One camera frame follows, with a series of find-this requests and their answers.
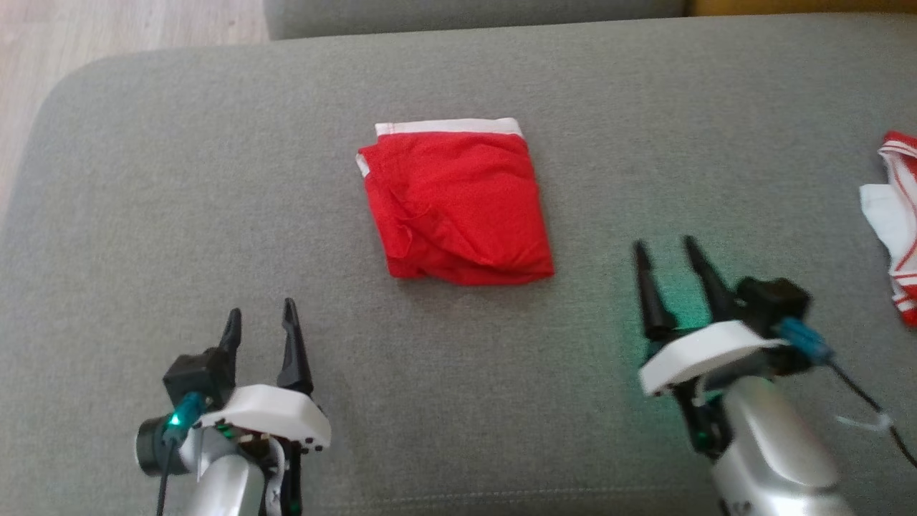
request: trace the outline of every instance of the teal connector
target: teal connector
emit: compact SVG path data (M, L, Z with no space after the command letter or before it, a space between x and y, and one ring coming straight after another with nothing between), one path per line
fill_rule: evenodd
M801 320L787 317L780 322L780 338L800 350L813 365L826 365L834 356L834 350L824 343L824 338Z
M188 436L191 425L200 419L205 409L204 395L199 392L189 392L184 395L182 401L175 407L169 422L166 423L162 440L165 443L169 440L175 441L176 444L184 443L184 438Z

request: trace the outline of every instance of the wooden floor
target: wooden floor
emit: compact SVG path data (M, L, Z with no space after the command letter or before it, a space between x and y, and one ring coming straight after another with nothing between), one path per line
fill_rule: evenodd
M0 0L0 223L42 99L105 56L266 41L261 0Z

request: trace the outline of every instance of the white fabric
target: white fabric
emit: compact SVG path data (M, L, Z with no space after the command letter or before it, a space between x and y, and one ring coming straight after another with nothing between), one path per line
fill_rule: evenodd
M915 220L901 192L892 185L860 186L860 207L863 215L891 256L891 273L911 248L915 236Z
M376 124L376 136L407 134L415 132L491 132L522 136L519 122L515 118L457 118L454 120L424 120L420 122L397 122Z

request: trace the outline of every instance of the white cable tie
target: white cable tie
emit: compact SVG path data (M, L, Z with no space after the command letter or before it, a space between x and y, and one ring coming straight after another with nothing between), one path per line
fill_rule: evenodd
M790 345L786 339L766 339L761 343L762 348L776 348L778 346Z
M870 432L886 432L891 428L891 424L894 422L891 419L891 416L882 412L878 415L878 420L875 424L864 423L860 421L854 421L844 416L834 416L837 422L845 424L847 426L852 426L854 428L861 428L863 430L869 430Z

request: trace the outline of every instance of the black cable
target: black cable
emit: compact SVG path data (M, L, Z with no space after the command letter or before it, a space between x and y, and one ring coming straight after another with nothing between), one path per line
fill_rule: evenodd
M156 500L156 516L162 516L166 506L166 484L169 481L169 468L171 467L171 455L175 451L175 441L169 440L169 446L166 447L165 467L162 468L162 477L160 477L160 495Z
M869 394L866 393L856 382L844 372L844 369L841 369L841 366L836 364L834 361L828 362L828 367L837 373L837 376L841 378L850 390L861 397L873 410L875 410L879 415L885 414L885 410L881 405L878 404ZM904 455L904 458L911 463L911 466L917 467L917 458L914 458L914 455L911 453L911 450L908 449L907 445L904 444L904 441L901 439L901 434L898 433L898 429L895 428L895 423L889 425L889 433L891 433L891 439L895 442L895 445L898 446L898 449L901 451L901 454Z

